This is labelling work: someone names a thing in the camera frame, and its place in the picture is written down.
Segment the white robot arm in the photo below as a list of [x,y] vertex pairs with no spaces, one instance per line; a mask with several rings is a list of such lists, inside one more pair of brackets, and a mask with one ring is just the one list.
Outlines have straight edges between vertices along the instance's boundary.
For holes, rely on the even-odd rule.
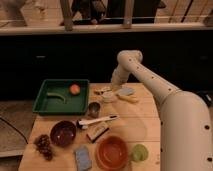
[[118,89],[134,75],[159,104],[160,171],[213,171],[213,135],[208,106],[141,64],[142,52],[117,54],[111,85]]

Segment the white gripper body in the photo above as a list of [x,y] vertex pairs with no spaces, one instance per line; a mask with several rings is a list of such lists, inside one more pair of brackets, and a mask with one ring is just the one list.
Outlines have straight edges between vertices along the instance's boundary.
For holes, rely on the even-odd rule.
[[123,85],[122,79],[119,77],[117,73],[113,73],[111,78],[111,88],[113,90],[118,90],[122,87],[122,85]]

